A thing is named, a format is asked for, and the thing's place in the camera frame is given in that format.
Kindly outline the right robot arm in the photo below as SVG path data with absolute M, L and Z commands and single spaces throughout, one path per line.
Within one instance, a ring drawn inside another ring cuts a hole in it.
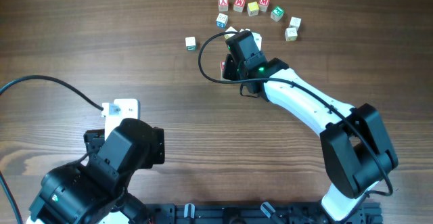
M 371 105 L 356 108 L 320 92 L 285 62 L 267 60 L 249 30 L 228 31 L 230 51 L 223 77 L 247 87 L 254 97 L 281 106 L 320 138 L 331 186 L 321 200 L 326 215 L 337 223 L 349 220 L 370 195 L 390 196 L 389 173 L 398 158 L 380 113 Z M 375 190 L 385 181 L 387 192 Z

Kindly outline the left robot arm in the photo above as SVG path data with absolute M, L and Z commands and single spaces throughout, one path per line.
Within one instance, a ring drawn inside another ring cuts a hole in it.
M 145 204 L 128 192 L 131 177 L 165 161 L 164 130 L 125 118 L 112 131 L 83 135 L 88 163 L 75 160 L 49 171 L 30 205 L 36 223 L 99 223 L 120 212 L 129 223 L 148 223 Z

